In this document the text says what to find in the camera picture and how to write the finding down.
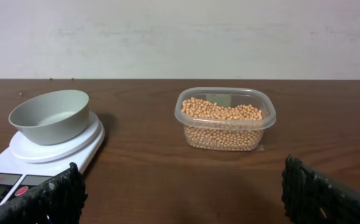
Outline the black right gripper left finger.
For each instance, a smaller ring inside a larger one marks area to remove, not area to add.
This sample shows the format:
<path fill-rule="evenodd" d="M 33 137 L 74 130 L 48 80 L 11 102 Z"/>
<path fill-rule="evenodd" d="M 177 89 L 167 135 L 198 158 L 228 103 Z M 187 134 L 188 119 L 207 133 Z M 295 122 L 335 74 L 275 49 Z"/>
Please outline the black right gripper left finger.
<path fill-rule="evenodd" d="M 88 195 L 76 163 L 0 206 L 0 224 L 79 224 Z"/>

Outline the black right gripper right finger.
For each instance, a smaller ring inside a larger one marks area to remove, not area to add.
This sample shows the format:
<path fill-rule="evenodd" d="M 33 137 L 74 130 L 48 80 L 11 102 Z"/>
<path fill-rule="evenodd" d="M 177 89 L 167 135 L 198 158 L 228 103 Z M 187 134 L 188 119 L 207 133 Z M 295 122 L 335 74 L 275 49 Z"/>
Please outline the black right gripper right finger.
<path fill-rule="evenodd" d="M 282 172 L 285 215 L 297 224 L 360 224 L 360 192 L 289 155 Z"/>

